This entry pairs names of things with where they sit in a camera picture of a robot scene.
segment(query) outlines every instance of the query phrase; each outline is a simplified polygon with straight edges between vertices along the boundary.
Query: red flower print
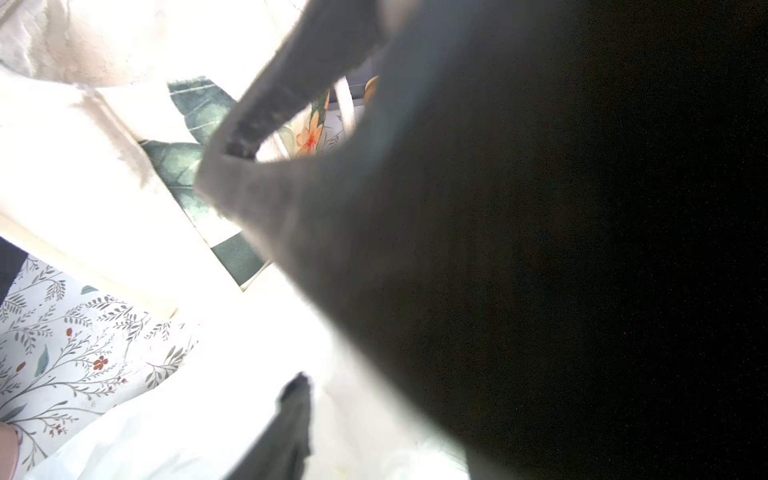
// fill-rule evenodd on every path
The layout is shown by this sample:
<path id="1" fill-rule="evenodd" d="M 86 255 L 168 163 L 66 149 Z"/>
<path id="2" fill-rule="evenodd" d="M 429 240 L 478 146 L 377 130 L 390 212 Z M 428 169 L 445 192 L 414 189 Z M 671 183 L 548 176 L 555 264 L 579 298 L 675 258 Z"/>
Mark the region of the red flower print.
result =
<path id="1" fill-rule="evenodd" d="M 94 362 L 94 370 L 101 370 L 104 368 L 105 365 L 107 365 L 109 360 L 105 359 L 104 356 L 98 357 L 98 360 Z"/>

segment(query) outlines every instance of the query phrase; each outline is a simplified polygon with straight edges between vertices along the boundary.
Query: pink object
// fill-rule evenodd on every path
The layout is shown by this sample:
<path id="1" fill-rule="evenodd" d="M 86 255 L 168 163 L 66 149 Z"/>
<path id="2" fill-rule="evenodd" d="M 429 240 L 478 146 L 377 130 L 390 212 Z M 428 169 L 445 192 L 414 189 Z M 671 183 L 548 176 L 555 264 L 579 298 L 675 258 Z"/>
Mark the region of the pink object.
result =
<path id="1" fill-rule="evenodd" d="M 0 480 L 11 480 L 18 463 L 18 438 L 7 423 L 0 423 Z"/>

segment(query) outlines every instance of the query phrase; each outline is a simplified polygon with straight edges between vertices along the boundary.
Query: dark green fabric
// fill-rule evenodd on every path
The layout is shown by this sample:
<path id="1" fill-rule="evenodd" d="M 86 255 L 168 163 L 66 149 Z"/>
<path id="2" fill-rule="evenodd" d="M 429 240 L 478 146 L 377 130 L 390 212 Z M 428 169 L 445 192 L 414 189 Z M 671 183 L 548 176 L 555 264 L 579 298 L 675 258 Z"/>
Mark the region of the dark green fabric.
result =
<path id="1" fill-rule="evenodd" d="M 264 265 L 242 233 L 233 235 L 211 249 L 238 285 L 243 285 Z"/>
<path id="2" fill-rule="evenodd" d="M 205 145 L 235 105 L 235 100 L 205 77 L 168 84 L 170 99 L 195 140 Z"/>

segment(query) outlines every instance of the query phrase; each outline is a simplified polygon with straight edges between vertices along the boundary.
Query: black fabric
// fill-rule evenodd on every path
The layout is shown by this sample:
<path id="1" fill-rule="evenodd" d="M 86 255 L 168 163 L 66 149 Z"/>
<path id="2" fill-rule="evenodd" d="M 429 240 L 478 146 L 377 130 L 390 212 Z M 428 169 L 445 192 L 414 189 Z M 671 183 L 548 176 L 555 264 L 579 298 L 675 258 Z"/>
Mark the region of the black fabric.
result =
<path id="1" fill-rule="evenodd" d="M 346 24 L 311 4 L 301 45 Z M 280 49 L 202 196 L 513 472 L 764 476 L 768 2 L 423 0 L 343 146 L 252 162 L 341 37 Z"/>
<path id="2" fill-rule="evenodd" d="M 310 455 L 310 382 L 303 373 L 280 394 L 280 411 L 227 480 L 299 480 Z"/>
<path id="3" fill-rule="evenodd" d="M 8 294 L 8 289 L 26 259 L 27 253 L 24 250 L 0 237 L 0 302 Z"/>

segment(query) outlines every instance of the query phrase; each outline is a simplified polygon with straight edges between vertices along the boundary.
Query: floral fabric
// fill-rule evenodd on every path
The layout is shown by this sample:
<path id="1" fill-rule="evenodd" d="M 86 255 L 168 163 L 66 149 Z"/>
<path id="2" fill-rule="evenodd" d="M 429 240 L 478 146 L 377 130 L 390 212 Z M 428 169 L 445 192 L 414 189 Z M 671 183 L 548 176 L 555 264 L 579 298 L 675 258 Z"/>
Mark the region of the floral fabric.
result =
<path id="1" fill-rule="evenodd" d="M 18 434 L 15 478 L 168 378 L 194 330 L 29 257 L 0 304 L 0 422 Z"/>

